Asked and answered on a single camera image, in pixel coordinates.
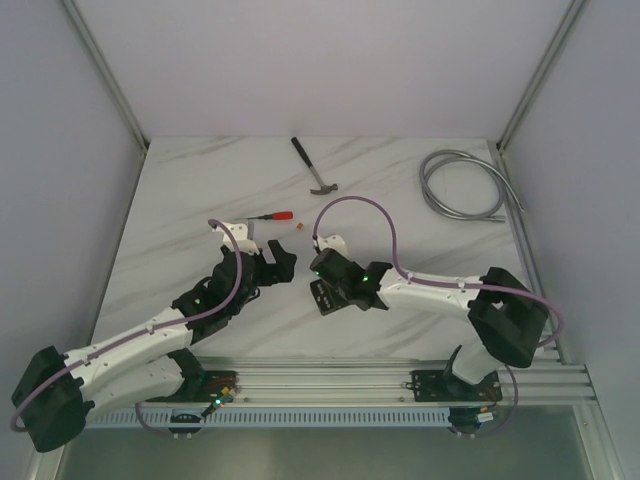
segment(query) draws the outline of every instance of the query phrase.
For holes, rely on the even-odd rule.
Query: white marble table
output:
[[[322,317],[309,292],[316,277],[311,229],[320,208],[342,195],[380,202],[396,222],[400,260],[409,269],[442,275],[481,275],[490,266],[523,271],[509,224],[458,222],[422,200],[418,165],[429,153],[466,150],[490,161],[480,139],[305,138],[300,141],[327,183],[339,190],[314,196],[315,180],[288,138],[160,137],[151,142],[118,251],[94,340],[152,317],[219,261],[208,218],[293,210],[290,222],[256,222],[265,247],[279,239],[298,255],[291,284],[262,289],[261,298],[203,342],[199,355],[229,357],[405,357],[446,359],[474,334],[470,325],[413,310],[361,312],[349,307]],[[491,180],[477,167],[448,165],[431,180],[454,207],[481,211],[495,201]],[[296,229],[302,222],[305,229]],[[321,234],[339,233],[362,265],[390,259],[390,236],[379,212],[359,202],[336,205]]]

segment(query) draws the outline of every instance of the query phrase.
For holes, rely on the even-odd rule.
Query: table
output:
[[[95,329],[104,340],[169,306],[210,274],[220,240],[209,218],[232,221],[293,210],[288,222],[258,221],[255,240],[280,240],[298,255],[293,283],[263,288],[229,326],[201,342],[196,355],[216,357],[395,357],[447,359],[471,339],[472,327],[445,315],[414,310],[361,312],[349,307],[327,317],[309,292],[316,279],[311,230],[319,210],[343,195],[381,203],[394,218],[405,268],[439,275],[482,275],[506,268],[524,280],[509,223],[443,218],[423,202],[420,161],[440,149],[460,149],[491,161],[486,140],[423,138],[306,138],[302,145],[327,183],[339,190],[314,196],[317,184],[289,138],[159,137],[147,155]],[[485,210],[493,183],[478,167],[452,164],[436,172],[433,189],[454,208]],[[305,224],[298,230],[298,222]],[[361,265],[389,261],[384,218],[361,202],[328,212],[320,234],[339,233]]]

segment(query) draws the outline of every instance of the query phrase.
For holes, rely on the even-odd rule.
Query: red screwdriver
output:
[[[260,215],[259,217],[247,217],[247,220],[291,220],[293,212],[276,212],[269,215]]]

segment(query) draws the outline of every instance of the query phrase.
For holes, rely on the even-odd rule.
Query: hammer head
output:
[[[334,190],[338,189],[338,184],[334,183],[333,185],[323,185],[320,187],[320,190],[309,190],[312,195],[329,195]]]

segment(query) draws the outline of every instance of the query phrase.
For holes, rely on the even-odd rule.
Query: vent grille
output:
[[[201,409],[143,408],[142,416],[154,427],[185,427],[173,424],[178,414],[200,414]],[[209,416],[203,427],[447,427],[449,409],[412,408],[227,408]],[[87,428],[138,427],[133,408],[111,412]]]

